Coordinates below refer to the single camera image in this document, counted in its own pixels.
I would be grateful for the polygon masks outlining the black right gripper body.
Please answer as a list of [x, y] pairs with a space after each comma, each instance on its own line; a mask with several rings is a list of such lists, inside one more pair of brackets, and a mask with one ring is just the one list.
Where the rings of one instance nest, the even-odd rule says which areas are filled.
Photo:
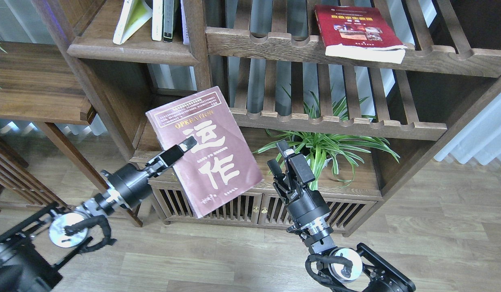
[[274, 178], [273, 186], [291, 216], [293, 225], [289, 233], [314, 236], [328, 228], [325, 218], [330, 209], [319, 191], [309, 183], [315, 176], [303, 155], [286, 159], [286, 172], [282, 179]]

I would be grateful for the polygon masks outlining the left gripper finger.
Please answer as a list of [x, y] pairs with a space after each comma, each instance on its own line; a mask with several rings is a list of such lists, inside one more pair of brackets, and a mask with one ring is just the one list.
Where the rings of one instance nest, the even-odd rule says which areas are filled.
[[193, 135], [189, 136], [188, 138], [184, 139], [180, 144], [178, 144], [178, 147], [182, 151], [182, 153], [186, 153], [190, 151], [192, 148], [194, 148], [197, 145], [197, 141]]

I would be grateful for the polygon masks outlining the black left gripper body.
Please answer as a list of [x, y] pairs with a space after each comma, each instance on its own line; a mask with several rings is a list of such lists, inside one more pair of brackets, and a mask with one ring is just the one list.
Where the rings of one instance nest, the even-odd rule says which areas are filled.
[[132, 208], [141, 203], [152, 192], [148, 179], [158, 177], [171, 168], [184, 153], [184, 145], [174, 145], [148, 161], [142, 170], [132, 164], [124, 165], [113, 174], [102, 170], [109, 188], [101, 194], [101, 209], [116, 209], [121, 205]]

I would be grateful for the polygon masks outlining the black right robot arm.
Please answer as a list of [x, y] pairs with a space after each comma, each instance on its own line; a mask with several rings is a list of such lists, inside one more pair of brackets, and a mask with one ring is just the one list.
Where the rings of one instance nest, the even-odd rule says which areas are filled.
[[274, 177], [274, 188], [289, 212], [293, 225], [288, 233], [299, 235], [309, 255], [305, 261], [308, 275], [333, 292], [348, 292], [345, 284], [367, 275], [366, 292], [414, 292], [413, 281], [394, 268], [367, 245], [356, 249], [336, 246], [331, 237], [332, 227], [326, 218], [330, 208], [309, 183], [315, 176], [305, 157], [295, 153], [284, 140], [276, 144], [284, 158], [286, 170], [271, 159], [268, 166]]

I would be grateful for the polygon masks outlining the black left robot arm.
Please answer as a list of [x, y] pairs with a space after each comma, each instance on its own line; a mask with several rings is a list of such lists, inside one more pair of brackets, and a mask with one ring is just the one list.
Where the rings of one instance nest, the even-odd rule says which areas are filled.
[[115, 244], [109, 216], [119, 208], [138, 206], [151, 192], [149, 179], [167, 171], [196, 144], [195, 138], [186, 138], [141, 170], [127, 164], [114, 173], [102, 171], [106, 191], [74, 210], [51, 203], [1, 234], [0, 292], [49, 292], [74, 256]]

